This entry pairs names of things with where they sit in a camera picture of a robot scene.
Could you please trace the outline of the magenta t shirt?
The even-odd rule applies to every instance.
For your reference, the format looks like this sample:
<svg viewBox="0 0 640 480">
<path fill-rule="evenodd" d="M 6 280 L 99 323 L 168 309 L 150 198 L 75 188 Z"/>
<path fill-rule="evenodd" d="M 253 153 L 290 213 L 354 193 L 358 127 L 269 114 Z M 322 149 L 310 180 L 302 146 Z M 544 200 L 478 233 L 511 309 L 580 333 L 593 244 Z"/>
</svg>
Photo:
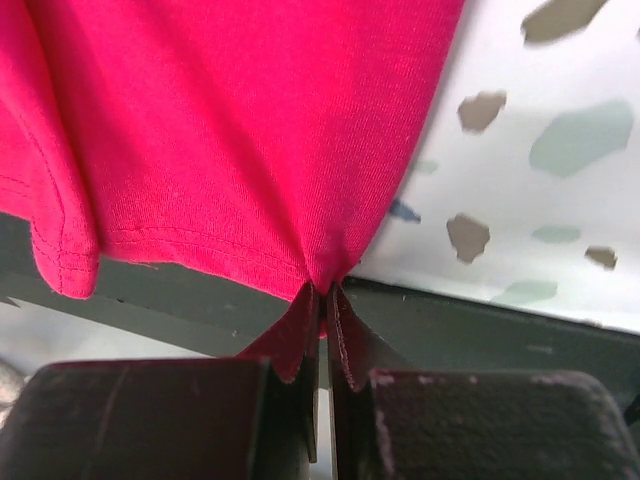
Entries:
<svg viewBox="0 0 640 480">
<path fill-rule="evenodd" d="M 175 263 L 289 300 L 358 263 L 459 1 L 5 1 L 1 209 L 42 278 Z"/>
</svg>

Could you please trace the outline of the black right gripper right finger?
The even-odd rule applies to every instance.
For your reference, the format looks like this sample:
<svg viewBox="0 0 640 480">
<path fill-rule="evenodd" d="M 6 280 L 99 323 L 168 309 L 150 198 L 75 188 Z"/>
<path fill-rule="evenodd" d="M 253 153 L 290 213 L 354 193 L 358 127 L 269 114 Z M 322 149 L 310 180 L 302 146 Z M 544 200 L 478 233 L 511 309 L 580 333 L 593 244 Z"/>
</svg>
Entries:
<svg viewBox="0 0 640 480">
<path fill-rule="evenodd" d="M 612 396 L 576 371 L 408 367 L 327 296 L 338 479 L 635 479 L 639 453 Z"/>
</svg>

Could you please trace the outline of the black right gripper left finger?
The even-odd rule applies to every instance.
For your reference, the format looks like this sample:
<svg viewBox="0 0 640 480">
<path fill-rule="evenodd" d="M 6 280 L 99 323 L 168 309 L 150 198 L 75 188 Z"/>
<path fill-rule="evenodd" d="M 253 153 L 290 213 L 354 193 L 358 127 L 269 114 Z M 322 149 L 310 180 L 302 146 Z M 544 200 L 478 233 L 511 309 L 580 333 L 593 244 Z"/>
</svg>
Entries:
<svg viewBox="0 0 640 480">
<path fill-rule="evenodd" d="M 305 479 L 317 459 L 320 296 L 232 357 L 50 364 L 1 433 L 5 479 Z"/>
</svg>

